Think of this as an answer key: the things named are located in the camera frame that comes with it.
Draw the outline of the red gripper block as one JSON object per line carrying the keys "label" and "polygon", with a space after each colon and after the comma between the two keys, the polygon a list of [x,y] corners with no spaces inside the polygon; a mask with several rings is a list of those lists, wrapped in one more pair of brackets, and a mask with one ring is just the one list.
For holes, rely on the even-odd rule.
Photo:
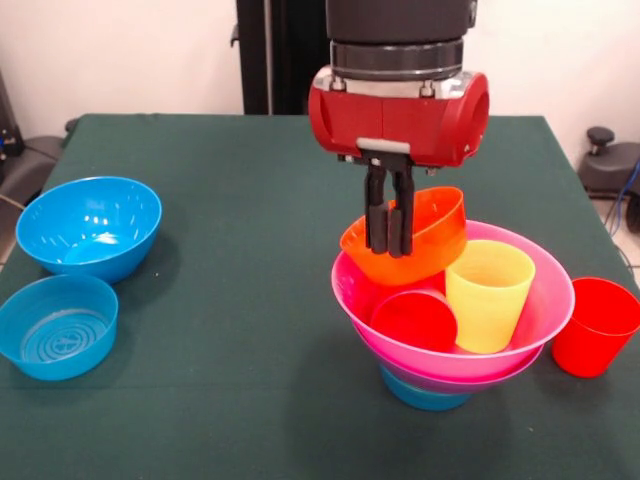
{"label": "red gripper block", "polygon": [[[314,77],[308,98],[314,136],[325,150],[353,158],[367,153],[406,155],[424,168],[459,167],[476,154],[489,122],[489,83],[482,73],[445,80],[341,79],[328,66]],[[371,163],[365,177],[366,246],[388,251],[387,171]],[[403,160],[393,171],[389,253],[412,253],[414,180]]]}

